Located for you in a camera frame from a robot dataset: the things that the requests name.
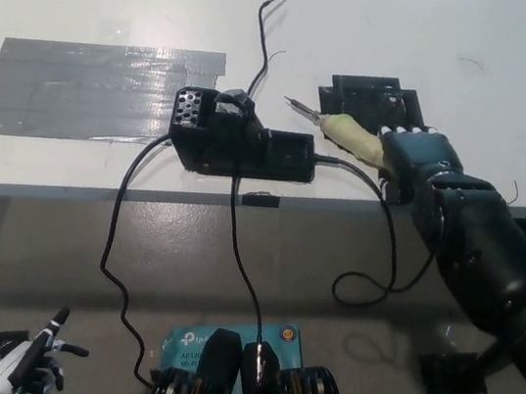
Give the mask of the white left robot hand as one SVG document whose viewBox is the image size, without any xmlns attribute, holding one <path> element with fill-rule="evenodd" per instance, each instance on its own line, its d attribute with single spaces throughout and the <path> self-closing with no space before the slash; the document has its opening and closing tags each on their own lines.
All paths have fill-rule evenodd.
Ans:
<svg viewBox="0 0 526 394">
<path fill-rule="evenodd" d="M 65 388 L 63 367 L 51 354 L 88 357 L 89 351 L 58 339 L 70 308 L 64 306 L 31 340 L 22 342 L 0 359 L 0 394 L 50 394 Z"/>
</svg>

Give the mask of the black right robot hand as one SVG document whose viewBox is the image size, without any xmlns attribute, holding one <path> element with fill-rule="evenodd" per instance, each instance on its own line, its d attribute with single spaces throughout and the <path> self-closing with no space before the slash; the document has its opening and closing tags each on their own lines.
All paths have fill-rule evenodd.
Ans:
<svg viewBox="0 0 526 394">
<path fill-rule="evenodd" d="M 407 205 L 423 182 L 439 172 L 463 173 L 450 140 L 435 128 L 380 128 L 388 202 Z"/>
</svg>

